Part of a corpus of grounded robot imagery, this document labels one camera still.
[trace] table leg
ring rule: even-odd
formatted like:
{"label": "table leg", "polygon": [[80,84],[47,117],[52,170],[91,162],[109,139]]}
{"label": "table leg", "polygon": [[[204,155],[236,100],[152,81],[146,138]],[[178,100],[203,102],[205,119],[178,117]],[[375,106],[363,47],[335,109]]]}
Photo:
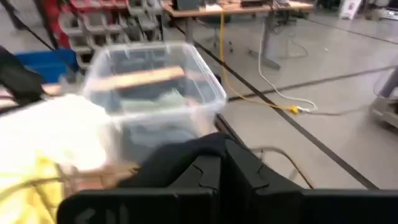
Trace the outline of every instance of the table leg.
{"label": "table leg", "polygon": [[185,41],[193,44],[193,19],[191,17],[185,19]]}
{"label": "table leg", "polygon": [[[262,37],[261,37],[262,38],[262,40],[261,40],[261,42],[262,42],[262,62],[265,66],[279,70],[280,65],[271,59],[270,37],[271,37],[272,31],[270,30],[270,27],[273,26],[274,19],[275,19],[275,12],[270,12],[270,13],[268,13],[268,16],[264,18],[264,22],[262,23],[263,30],[264,30],[264,33],[262,34]],[[258,56],[259,56],[259,52],[256,52],[254,50],[249,50],[249,54],[256,58],[258,58]]]}

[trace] table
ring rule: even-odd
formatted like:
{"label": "table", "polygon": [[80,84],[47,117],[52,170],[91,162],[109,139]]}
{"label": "table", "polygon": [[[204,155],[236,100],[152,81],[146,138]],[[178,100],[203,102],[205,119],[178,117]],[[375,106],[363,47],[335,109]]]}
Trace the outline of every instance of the table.
{"label": "table", "polygon": [[193,17],[198,16],[214,16],[221,15],[223,11],[224,14],[253,14],[258,12],[268,12],[268,16],[264,17],[263,21],[263,29],[265,30],[262,34],[262,62],[268,67],[274,69],[280,69],[280,65],[275,62],[275,60],[271,59],[270,54],[270,37],[271,30],[270,26],[274,23],[275,12],[276,11],[285,11],[285,10],[311,10],[313,9],[313,4],[304,3],[304,2],[296,2],[289,1],[290,6],[280,6],[278,8],[271,7],[267,4],[258,6],[258,7],[241,7],[241,0],[220,0],[219,5],[222,8],[221,10],[206,10],[204,7],[200,7],[198,10],[184,10],[178,11],[172,8],[171,2],[163,2],[164,11],[176,18],[184,18],[185,19],[185,38],[187,42],[193,42]]}

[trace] yellow object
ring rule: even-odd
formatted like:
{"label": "yellow object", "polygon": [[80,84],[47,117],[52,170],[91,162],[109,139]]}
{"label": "yellow object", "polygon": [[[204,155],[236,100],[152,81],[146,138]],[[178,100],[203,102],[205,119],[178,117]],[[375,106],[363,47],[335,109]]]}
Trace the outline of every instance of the yellow object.
{"label": "yellow object", "polygon": [[[223,43],[223,39],[224,39],[224,10],[221,10],[221,22],[220,22],[220,60],[222,62],[224,62],[224,43]],[[224,68],[224,66],[222,66],[222,74],[223,74],[223,80],[225,81],[225,83],[227,84],[228,88],[234,92],[238,97],[249,101],[249,102],[253,102],[253,103],[260,103],[263,105],[267,105],[273,108],[279,108],[282,110],[288,110],[289,112],[291,112],[292,114],[298,114],[299,113],[299,109],[297,108],[297,106],[293,105],[293,106],[277,106],[277,105],[273,105],[270,103],[266,103],[264,101],[258,101],[258,100],[252,100],[249,98],[244,97],[243,95],[239,94],[229,83],[228,80],[228,76],[226,74],[226,70]]]}
{"label": "yellow object", "polygon": [[26,164],[28,166],[14,166],[11,167],[11,170],[0,170],[0,223],[55,223],[57,207],[62,201],[61,184],[49,182],[33,186],[24,183],[35,179],[55,177],[57,169],[54,162],[42,156],[38,151],[31,161]]}

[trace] clear plastic bin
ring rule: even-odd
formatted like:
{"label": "clear plastic bin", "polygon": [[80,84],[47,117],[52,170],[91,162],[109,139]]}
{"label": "clear plastic bin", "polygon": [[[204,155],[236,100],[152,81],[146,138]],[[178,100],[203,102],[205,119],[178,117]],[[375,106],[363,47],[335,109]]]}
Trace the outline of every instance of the clear plastic bin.
{"label": "clear plastic bin", "polygon": [[185,42],[97,50],[81,94],[118,127],[118,159],[138,164],[164,144],[207,134],[202,126],[212,125],[226,104],[224,89]]}

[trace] white cable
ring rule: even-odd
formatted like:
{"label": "white cable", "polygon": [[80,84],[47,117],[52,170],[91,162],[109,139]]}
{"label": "white cable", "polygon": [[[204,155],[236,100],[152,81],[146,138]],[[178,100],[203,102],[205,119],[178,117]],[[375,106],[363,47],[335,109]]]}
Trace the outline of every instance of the white cable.
{"label": "white cable", "polygon": [[[262,27],[262,32],[261,32],[261,35],[262,35],[263,37],[265,36],[265,32],[266,32],[265,26],[266,26],[266,24]],[[302,107],[299,107],[299,106],[298,106],[297,108],[300,109],[300,110],[302,110],[303,112],[312,112],[312,111],[317,110],[318,107],[316,106],[316,104],[313,103],[313,102],[310,101],[310,100],[306,100],[306,99],[302,99],[302,98],[296,98],[296,97],[291,97],[291,96],[285,96],[285,95],[281,94],[281,93],[279,92],[279,90],[275,87],[275,85],[272,84],[270,81],[268,81],[268,79],[267,79],[264,75],[262,75],[262,71],[261,71],[262,38],[260,38],[260,44],[259,44],[259,45],[260,45],[260,48],[259,48],[259,58],[258,58],[258,69],[259,69],[259,74],[260,74],[260,76],[261,76],[271,87],[273,87],[273,89],[275,90],[275,92],[276,92],[280,97],[285,98],[286,100],[301,101],[301,102],[308,103],[308,104],[311,104],[311,105],[312,105],[312,108],[302,108]]]}

